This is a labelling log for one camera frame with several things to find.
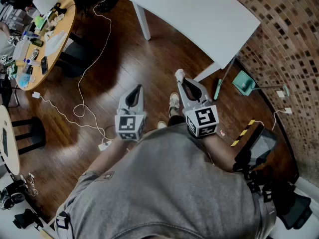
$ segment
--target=yellow and black striped tape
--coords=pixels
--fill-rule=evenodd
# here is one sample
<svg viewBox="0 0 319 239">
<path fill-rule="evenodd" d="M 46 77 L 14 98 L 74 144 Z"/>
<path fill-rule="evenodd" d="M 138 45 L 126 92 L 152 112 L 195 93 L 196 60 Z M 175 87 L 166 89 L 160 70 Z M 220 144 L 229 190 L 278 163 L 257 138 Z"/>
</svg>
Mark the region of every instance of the yellow and black striped tape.
<svg viewBox="0 0 319 239">
<path fill-rule="evenodd" d="M 233 144 L 231 145 L 231 147 L 234 147 L 239 141 L 240 139 L 245 135 L 245 133 L 247 133 L 248 129 L 250 128 L 250 126 L 255 122 L 256 120 L 253 118 L 249 124 L 245 127 L 244 131 L 241 132 L 240 136 L 237 137 L 237 139 L 233 142 Z"/>
</svg>

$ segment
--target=white sneaker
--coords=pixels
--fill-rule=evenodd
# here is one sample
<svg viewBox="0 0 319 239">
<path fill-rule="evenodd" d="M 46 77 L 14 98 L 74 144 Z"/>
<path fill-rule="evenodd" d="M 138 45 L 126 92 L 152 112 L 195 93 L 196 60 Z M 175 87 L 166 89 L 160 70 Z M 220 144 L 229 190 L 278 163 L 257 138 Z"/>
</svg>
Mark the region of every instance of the white sneaker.
<svg viewBox="0 0 319 239">
<path fill-rule="evenodd" d="M 164 127 L 167 127 L 166 123 L 164 121 L 160 121 L 158 123 L 158 129 L 161 129 L 161 128 L 164 128 Z"/>
<path fill-rule="evenodd" d="M 176 92 L 173 92 L 169 98 L 169 110 L 168 110 L 169 117 L 171 117 L 170 115 L 171 109 L 175 109 L 177 112 L 179 109 L 179 96 L 178 96 L 178 93 Z"/>
</svg>

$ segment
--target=brown hardwood floor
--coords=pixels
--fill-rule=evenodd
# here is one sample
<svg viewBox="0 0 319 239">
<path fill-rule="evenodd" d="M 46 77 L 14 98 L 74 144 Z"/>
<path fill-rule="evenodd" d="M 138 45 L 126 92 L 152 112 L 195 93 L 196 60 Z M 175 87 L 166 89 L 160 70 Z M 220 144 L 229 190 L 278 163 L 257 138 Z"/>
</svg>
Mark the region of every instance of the brown hardwood floor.
<svg viewBox="0 0 319 239">
<path fill-rule="evenodd" d="M 95 113 L 98 125 L 106 128 L 109 138 L 114 137 L 114 115 L 125 90 L 138 83 L 143 85 L 145 110 L 148 113 L 147 132 L 155 129 L 158 121 L 168 120 L 169 96 L 171 92 L 178 92 L 174 76 L 176 70 L 183 68 L 188 77 L 194 78 L 212 62 L 172 26 L 149 12 L 146 15 L 152 35 L 150 41 L 144 39 L 133 5 L 128 0 L 119 0 L 111 13 L 105 14 L 112 20 L 109 43 L 81 82 L 85 104 Z M 78 12 L 77 18 L 81 18 L 81 12 Z M 109 21 L 96 16 L 83 17 L 82 21 L 80 26 L 79 20 L 75 23 L 73 32 L 78 28 L 76 34 L 90 40 L 98 56 L 109 32 Z M 274 123 L 270 109 L 257 91 L 248 97 L 242 96 L 231 84 L 239 71 L 236 65 L 230 70 L 215 103 L 219 127 L 225 133 L 223 138 L 228 144 L 238 137 L 252 118 L 263 121 L 267 128 L 272 128 Z M 224 73 L 225 70 L 220 70 L 201 82 L 211 97 L 217 79 L 222 78 Z M 61 68 L 56 67 L 35 91 L 51 100 L 70 120 L 94 125 L 94 118 L 88 111 L 83 118 L 73 114 L 73 108 L 81 103 L 79 79 L 64 77 Z M 47 138 L 45 148 L 22 155 L 20 162 L 23 176 L 26 177 L 29 172 L 35 175 L 35 187 L 39 194 L 31 199 L 49 221 L 74 188 L 78 177 L 100 153 L 98 145 L 102 137 L 95 129 L 68 123 L 49 103 L 34 99 L 31 95 L 31 91 L 18 91 L 21 106 L 9 109 L 9 113 L 12 121 L 37 116 L 44 124 Z M 81 114 L 82 108 L 76 111 Z M 256 123 L 236 150 L 240 150 L 255 128 Z M 27 128 L 23 127 L 15 130 L 17 134 L 27 132 Z M 265 166 L 272 167 L 276 179 L 292 180 L 296 170 L 278 127 L 275 127 L 275 132 L 280 142 Z M 18 142 L 18 147 L 28 144 L 27 140 L 22 140 Z"/>
</svg>

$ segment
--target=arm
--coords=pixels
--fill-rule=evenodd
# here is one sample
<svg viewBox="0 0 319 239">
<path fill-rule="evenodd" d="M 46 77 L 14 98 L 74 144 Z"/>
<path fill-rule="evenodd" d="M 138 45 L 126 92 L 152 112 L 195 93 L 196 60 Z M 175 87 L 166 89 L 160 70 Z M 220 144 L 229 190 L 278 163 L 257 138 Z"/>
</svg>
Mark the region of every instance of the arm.
<svg viewBox="0 0 319 239">
<path fill-rule="evenodd" d="M 103 151 L 89 166 L 88 171 L 104 173 L 111 169 L 125 155 L 130 141 L 123 141 L 116 137 L 109 147 Z"/>
<path fill-rule="evenodd" d="M 11 33 L 7 24 L 0 22 L 0 30 L 2 30 L 8 38 L 10 37 Z"/>
<path fill-rule="evenodd" d="M 214 164 L 226 172 L 233 172 L 237 153 L 217 134 L 205 137 L 203 144 L 210 154 Z"/>
</svg>

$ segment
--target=shirt logo patch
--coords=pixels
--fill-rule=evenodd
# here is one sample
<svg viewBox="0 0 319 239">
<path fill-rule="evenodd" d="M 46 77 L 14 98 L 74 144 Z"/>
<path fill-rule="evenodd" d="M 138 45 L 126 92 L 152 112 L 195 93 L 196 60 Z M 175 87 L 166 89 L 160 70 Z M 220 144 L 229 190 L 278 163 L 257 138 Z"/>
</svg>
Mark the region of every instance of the shirt logo patch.
<svg viewBox="0 0 319 239">
<path fill-rule="evenodd" d="M 114 174 L 113 171 L 106 172 L 100 178 L 97 178 L 95 181 L 108 181 L 112 178 L 113 174 Z"/>
</svg>

